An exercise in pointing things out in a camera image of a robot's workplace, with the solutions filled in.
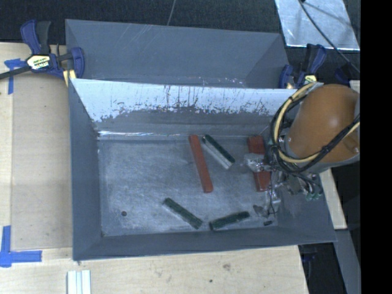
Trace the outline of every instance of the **black cable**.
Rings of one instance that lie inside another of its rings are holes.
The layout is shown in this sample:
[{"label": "black cable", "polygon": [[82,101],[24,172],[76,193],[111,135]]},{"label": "black cable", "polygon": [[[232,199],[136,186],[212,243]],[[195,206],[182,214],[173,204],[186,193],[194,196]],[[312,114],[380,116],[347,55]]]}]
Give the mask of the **black cable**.
[{"label": "black cable", "polygon": [[170,21],[172,20],[172,16],[173,16],[173,12],[174,12],[174,6],[176,5],[176,1],[177,1],[177,0],[173,0],[173,5],[171,6],[171,11],[170,11],[169,19],[167,20],[166,26],[169,26]]},{"label": "black cable", "polygon": [[309,13],[307,12],[307,10],[305,9],[305,7],[303,6],[303,3],[301,0],[298,0],[298,3],[300,4],[301,8],[304,10],[306,16],[308,17],[309,21],[312,22],[312,24],[314,25],[314,27],[318,30],[318,32],[324,37],[324,39],[331,45],[332,48],[334,48],[334,50],[340,55],[342,56],[342,58],[354,69],[356,70],[359,74],[361,73],[361,71],[354,66],[351,61],[349,59],[347,59],[347,57],[345,55],[343,55],[343,53],[341,53],[339,51],[339,49],[337,49],[337,47],[332,43],[332,41],[330,41],[330,39],[322,32],[322,30],[317,26],[317,24],[315,23],[315,21],[313,20],[313,18],[309,15]]}]

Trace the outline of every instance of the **silver panel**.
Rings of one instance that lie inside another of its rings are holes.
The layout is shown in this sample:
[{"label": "silver panel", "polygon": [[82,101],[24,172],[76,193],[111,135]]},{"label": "silver panel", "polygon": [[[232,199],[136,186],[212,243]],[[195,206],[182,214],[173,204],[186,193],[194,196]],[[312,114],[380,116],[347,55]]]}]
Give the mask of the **silver panel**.
[{"label": "silver panel", "polygon": [[[308,19],[298,0],[275,0],[285,37],[291,47],[307,43],[331,45]],[[323,33],[340,50],[360,50],[343,0],[306,0],[305,9]]]}]

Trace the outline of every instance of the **blue clamp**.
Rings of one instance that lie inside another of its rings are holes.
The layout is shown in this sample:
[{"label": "blue clamp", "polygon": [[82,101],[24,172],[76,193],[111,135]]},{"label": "blue clamp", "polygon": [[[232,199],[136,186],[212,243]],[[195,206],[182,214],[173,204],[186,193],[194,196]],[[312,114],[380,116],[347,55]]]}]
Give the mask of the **blue clamp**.
[{"label": "blue clamp", "polygon": [[[50,25],[51,22],[49,21],[37,22],[36,20],[29,20],[21,26],[20,33],[23,42],[29,46],[32,56],[45,55],[50,58],[50,65],[48,67],[39,69],[32,68],[31,72],[46,73],[64,79],[64,69],[58,61],[59,57],[50,53],[50,47],[48,44],[48,30]],[[85,71],[83,51],[80,47],[74,47],[71,49],[71,54],[75,74],[77,77],[81,77]]]},{"label": "blue clamp", "polygon": [[[14,68],[25,67],[27,66],[26,62],[21,59],[11,59],[5,60],[4,64],[9,68],[10,71],[14,70]],[[13,93],[13,77],[10,77],[8,80],[8,95]]]},{"label": "blue clamp", "polygon": [[306,45],[305,61],[296,69],[286,64],[279,77],[278,88],[286,88],[290,83],[294,88],[300,88],[305,83],[307,75],[314,75],[326,59],[326,50],[321,45]]},{"label": "blue clamp", "polygon": [[9,268],[13,263],[18,262],[41,262],[42,251],[10,251],[11,226],[2,228],[0,267]]}]

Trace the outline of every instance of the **gray bin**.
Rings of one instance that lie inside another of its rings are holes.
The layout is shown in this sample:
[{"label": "gray bin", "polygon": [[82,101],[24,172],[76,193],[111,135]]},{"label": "gray bin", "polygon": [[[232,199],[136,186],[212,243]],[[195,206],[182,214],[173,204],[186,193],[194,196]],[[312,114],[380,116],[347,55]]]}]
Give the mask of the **gray bin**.
[{"label": "gray bin", "polygon": [[[277,89],[287,63],[279,34],[67,20],[67,47],[86,70],[69,85],[73,259],[227,251],[335,241],[325,199],[282,195],[273,223],[243,164],[293,93]],[[187,137],[213,136],[235,157],[205,154],[214,191],[202,191]],[[165,198],[203,221],[194,229]],[[217,232],[211,220],[248,211]]]}]

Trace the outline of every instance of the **red rectangular block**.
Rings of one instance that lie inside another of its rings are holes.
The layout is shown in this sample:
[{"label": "red rectangular block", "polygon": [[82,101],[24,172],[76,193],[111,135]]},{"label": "red rectangular block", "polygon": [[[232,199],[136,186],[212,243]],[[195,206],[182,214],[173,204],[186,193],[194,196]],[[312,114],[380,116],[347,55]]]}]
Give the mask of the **red rectangular block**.
[{"label": "red rectangular block", "polygon": [[[247,139],[247,147],[250,153],[265,154],[264,141],[261,136],[249,137]],[[257,192],[264,192],[268,190],[268,186],[271,183],[271,172],[253,172],[253,177],[255,179]]]},{"label": "red rectangular block", "polygon": [[204,159],[204,154],[202,151],[202,146],[200,144],[200,140],[197,135],[189,136],[189,144],[192,149],[192,153],[194,155],[194,159],[196,162],[196,167],[198,171],[198,175],[200,177],[200,182],[202,183],[202,188],[204,193],[210,193],[213,191],[213,182],[209,176],[208,168],[206,160]]}]

